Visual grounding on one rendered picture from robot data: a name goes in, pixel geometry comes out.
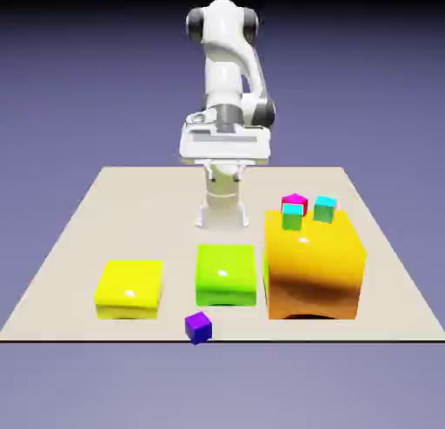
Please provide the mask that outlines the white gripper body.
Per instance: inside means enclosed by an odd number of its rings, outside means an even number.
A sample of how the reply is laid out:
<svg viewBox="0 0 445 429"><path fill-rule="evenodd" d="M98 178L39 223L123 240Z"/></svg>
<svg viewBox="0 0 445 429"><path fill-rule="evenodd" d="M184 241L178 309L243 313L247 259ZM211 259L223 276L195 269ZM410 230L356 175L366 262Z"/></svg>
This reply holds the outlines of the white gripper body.
<svg viewBox="0 0 445 429"><path fill-rule="evenodd" d="M266 128L244 128L235 125L235 131L221 133L213 123L184 123L179 144L179 155L183 162L228 162L242 164L264 164L270 157L270 130Z"/></svg>

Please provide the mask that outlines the small magenta cube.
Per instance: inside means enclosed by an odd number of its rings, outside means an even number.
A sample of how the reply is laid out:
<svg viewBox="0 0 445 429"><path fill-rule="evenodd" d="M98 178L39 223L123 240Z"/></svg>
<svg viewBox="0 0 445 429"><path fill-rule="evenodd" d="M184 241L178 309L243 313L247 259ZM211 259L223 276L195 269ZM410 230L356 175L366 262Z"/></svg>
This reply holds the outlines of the small magenta cube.
<svg viewBox="0 0 445 429"><path fill-rule="evenodd" d="M284 210L285 204L291 205L301 205L302 206L302 216L305 216L308 212L309 200L298 193L293 193L290 195L285 195L281 200L281 211Z"/></svg>

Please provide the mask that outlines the small green cube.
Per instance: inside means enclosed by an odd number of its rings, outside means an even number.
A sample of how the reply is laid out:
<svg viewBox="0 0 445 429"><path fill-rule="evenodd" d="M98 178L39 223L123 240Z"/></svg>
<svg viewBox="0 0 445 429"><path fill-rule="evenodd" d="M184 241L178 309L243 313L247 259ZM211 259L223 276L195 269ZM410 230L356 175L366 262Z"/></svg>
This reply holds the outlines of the small green cube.
<svg viewBox="0 0 445 429"><path fill-rule="evenodd" d="M317 196L314 204L313 220L331 224L334 220L336 206L336 198Z"/></svg>
<svg viewBox="0 0 445 429"><path fill-rule="evenodd" d="M302 228L303 213L302 204L284 203L282 205L282 229L299 231Z"/></svg>

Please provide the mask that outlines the small purple cube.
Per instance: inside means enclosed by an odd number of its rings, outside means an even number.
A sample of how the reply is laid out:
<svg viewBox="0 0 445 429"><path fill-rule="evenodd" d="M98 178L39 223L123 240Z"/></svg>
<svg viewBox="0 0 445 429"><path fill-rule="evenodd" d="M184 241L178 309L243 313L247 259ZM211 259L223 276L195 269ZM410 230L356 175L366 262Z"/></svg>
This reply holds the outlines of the small purple cube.
<svg viewBox="0 0 445 429"><path fill-rule="evenodd" d="M192 344L197 345L212 338L212 322L204 312L187 316L184 323L185 333Z"/></svg>

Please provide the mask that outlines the large green box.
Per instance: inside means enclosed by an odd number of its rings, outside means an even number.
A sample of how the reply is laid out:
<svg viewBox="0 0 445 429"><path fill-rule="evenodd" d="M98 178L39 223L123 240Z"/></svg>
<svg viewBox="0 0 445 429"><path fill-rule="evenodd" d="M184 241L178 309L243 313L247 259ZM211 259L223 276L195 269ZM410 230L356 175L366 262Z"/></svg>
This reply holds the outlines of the large green box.
<svg viewBox="0 0 445 429"><path fill-rule="evenodd" d="M253 307L256 258L251 244L200 244L196 255L196 304L199 307Z"/></svg>

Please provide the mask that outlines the large orange box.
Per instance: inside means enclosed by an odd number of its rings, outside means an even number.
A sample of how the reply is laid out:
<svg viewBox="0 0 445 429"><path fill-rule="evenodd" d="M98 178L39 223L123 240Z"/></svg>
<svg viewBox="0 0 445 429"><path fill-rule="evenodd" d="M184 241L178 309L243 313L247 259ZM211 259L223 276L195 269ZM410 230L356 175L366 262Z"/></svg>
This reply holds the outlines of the large orange box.
<svg viewBox="0 0 445 429"><path fill-rule="evenodd" d="M264 286L269 318L321 316L353 320L367 260L352 221L344 210L333 221L313 220L302 228L282 229L282 213L264 213Z"/></svg>

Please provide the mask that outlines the large yellow box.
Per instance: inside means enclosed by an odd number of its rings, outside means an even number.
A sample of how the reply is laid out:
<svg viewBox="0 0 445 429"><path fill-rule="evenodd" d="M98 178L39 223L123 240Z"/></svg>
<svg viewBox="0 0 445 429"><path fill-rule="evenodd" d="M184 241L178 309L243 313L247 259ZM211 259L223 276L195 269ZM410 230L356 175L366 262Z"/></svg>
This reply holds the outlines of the large yellow box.
<svg viewBox="0 0 445 429"><path fill-rule="evenodd" d="M94 294L97 318L156 319L162 290L162 261L108 261Z"/></svg>

